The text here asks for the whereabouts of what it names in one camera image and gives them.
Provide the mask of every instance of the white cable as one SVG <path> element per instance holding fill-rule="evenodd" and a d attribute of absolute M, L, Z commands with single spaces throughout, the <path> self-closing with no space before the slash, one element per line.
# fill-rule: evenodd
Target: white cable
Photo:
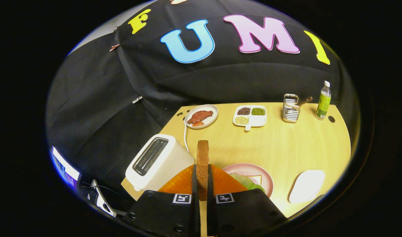
<path fill-rule="evenodd" d="M 183 132 L 183 140 L 185 141 L 186 150 L 189 153 L 188 144 L 186 143 L 186 130 L 187 130 L 188 126 L 186 125 L 185 121 L 183 121 L 183 123 L 185 124 L 185 131 Z"/>

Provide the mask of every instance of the wooden spoon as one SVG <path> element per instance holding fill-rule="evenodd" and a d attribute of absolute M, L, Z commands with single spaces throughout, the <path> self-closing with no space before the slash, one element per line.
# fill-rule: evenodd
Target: wooden spoon
<path fill-rule="evenodd" d="M 306 100 L 301 101 L 301 102 L 297 103 L 296 105 L 297 105 L 297 106 L 301 106 L 301 105 L 303 105 L 303 104 L 306 104 L 306 103 L 312 101 L 312 99 L 313 99 L 312 96 L 309 96 Z"/>

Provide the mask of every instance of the pink plate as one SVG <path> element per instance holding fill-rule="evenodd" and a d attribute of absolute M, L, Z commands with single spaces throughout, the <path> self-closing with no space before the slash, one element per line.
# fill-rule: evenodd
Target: pink plate
<path fill-rule="evenodd" d="M 271 197 L 273 193 L 273 179 L 271 178 L 270 174 L 264 170 L 263 168 L 259 167 L 258 165 L 248 164 L 248 163 L 238 163 L 234 165 L 229 165 L 223 168 L 223 170 L 230 174 L 230 173 L 238 173 L 244 176 L 254 176 L 254 175 L 261 175 L 262 183 L 261 187 L 265 190 L 265 194 L 268 197 Z"/>

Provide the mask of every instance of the beans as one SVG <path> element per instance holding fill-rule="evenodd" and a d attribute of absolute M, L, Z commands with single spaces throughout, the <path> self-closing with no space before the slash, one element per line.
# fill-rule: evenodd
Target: beans
<path fill-rule="evenodd" d="M 239 116 L 239 117 L 236 117 L 236 118 L 234 119 L 234 121 L 235 121 L 235 123 L 237 123 L 237 124 L 248 124 L 249 118 Z"/>
<path fill-rule="evenodd" d="M 253 108 L 252 115 L 265 115 L 265 110 L 262 108 Z"/>
<path fill-rule="evenodd" d="M 248 115 L 251 112 L 250 108 L 244 107 L 241 108 L 238 112 L 237 115 Z"/>

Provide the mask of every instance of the toaster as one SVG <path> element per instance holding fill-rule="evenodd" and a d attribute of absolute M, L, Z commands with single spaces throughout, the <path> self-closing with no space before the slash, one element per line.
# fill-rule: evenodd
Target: toaster
<path fill-rule="evenodd" d="M 156 134 L 136 154 L 125 176 L 136 191 L 157 191 L 195 159 L 173 136 Z"/>

